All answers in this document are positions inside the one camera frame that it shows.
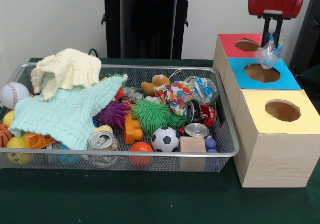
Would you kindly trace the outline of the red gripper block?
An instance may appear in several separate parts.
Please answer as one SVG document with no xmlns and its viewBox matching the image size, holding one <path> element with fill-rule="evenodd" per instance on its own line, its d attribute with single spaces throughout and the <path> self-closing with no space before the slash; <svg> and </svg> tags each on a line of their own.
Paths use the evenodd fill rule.
<svg viewBox="0 0 320 224">
<path fill-rule="evenodd" d="M 273 33 L 275 46 L 278 47 L 283 19 L 294 19 L 299 15 L 304 0 L 248 0 L 248 12 L 250 15 L 263 17 L 265 14 L 281 15 L 274 17 L 276 28 Z M 264 28 L 261 46 L 266 46 L 269 41 L 270 17 L 264 17 Z"/>
</svg>

